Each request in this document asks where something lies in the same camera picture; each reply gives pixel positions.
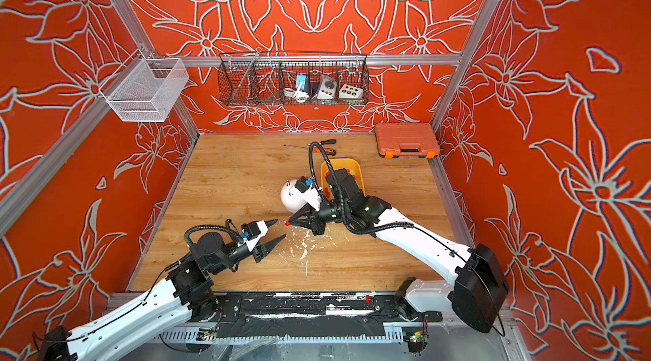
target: wire basket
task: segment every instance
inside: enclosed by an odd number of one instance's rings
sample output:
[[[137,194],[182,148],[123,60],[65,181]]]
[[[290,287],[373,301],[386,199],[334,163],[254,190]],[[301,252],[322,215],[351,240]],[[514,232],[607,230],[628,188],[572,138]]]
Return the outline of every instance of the wire basket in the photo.
[[[190,78],[179,59],[171,69],[151,69],[144,59],[110,95],[109,106],[124,122],[163,122]]]
[[[219,99],[226,105],[364,105],[369,101],[369,69],[360,54],[282,52],[220,54]],[[296,78],[306,78],[310,98],[299,102],[284,94],[296,88]],[[362,89],[358,99],[316,99],[322,76]]]

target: screwdriver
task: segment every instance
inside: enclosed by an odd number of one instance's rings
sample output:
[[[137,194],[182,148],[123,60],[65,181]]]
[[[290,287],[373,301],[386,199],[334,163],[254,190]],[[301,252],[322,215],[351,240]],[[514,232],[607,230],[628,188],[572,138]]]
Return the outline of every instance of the screwdriver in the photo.
[[[310,149],[310,148],[305,147],[305,146],[294,146],[294,145],[283,145],[283,146],[297,147],[299,149]],[[327,154],[328,156],[335,156],[337,154],[337,151],[334,150],[334,149],[329,149],[327,147],[324,147],[323,150],[325,151],[325,154]],[[319,153],[320,154],[321,152],[315,147],[313,153]]]
[[[322,140],[322,141],[319,142],[319,143],[320,143],[321,145],[334,145],[334,144],[337,143],[337,140],[336,140],[336,139],[327,139],[327,140]]]

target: floral pattern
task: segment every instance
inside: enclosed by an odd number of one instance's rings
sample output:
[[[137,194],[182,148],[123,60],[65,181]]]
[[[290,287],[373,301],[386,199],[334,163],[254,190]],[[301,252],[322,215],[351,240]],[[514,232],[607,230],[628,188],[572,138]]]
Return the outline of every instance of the floral pattern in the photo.
[[[645,1],[499,0],[437,106],[457,202],[506,266],[534,359],[651,352],[651,132],[634,72],[648,38],[632,11]]]
[[[482,0],[130,0],[161,55],[285,50],[361,54],[461,51]],[[226,106],[216,69],[193,69],[185,91],[203,132],[368,131],[375,123],[427,122],[446,66],[388,66],[371,72],[365,106]],[[258,74],[265,88],[269,74]],[[410,82],[409,88],[401,83]]]
[[[109,0],[0,0],[0,20],[11,49],[0,56],[1,199],[86,112],[135,44]],[[146,129],[109,113],[86,137],[0,238],[0,358],[36,359],[32,332],[87,323],[126,289],[192,141],[176,112]],[[149,193],[123,162],[142,152]]]
[[[113,171],[113,178],[117,178],[125,170],[139,168],[140,181],[145,193],[149,193],[147,180],[157,159],[169,163],[178,170],[190,149],[188,133],[171,123],[161,125],[154,122],[139,122],[135,143],[141,151],[121,161]]]
[[[1,199],[88,108],[135,45],[109,0],[0,0],[0,18],[5,47],[12,48],[1,60]],[[34,64],[37,72],[28,68]]]

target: wooden floor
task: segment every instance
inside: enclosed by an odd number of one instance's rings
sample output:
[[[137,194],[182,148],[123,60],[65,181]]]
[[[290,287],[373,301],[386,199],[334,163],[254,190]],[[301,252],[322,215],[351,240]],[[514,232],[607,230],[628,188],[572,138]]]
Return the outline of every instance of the wooden floor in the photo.
[[[321,236],[284,225],[290,214],[281,203],[280,189],[291,178],[308,177],[309,167],[307,151],[282,145],[330,137],[337,139],[329,146],[337,157],[361,164],[367,195],[386,200],[418,224],[454,240],[427,160],[380,158],[373,134],[202,135],[132,289],[148,289],[166,265],[188,252],[186,229],[223,225],[225,219],[233,219],[238,227],[279,219],[263,241],[283,233],[287,238],[262,262],[248,258],[237,273],[214,276],[215,290],[374,291],[395,290],[409,276],[440,280],[405,251],[371,236],[353,235],[342,224],[328,224]],[[315,156],[314,162],[319,173],[321,157]]]

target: orange case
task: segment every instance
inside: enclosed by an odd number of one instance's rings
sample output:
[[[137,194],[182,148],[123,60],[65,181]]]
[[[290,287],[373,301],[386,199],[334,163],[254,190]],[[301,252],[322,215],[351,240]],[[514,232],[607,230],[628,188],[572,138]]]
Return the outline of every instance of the orange case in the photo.
[[[441,153],[441,147],[428,123],[378,123],[375,137],[379,155],[387,159],[398,156],[431,159]]]

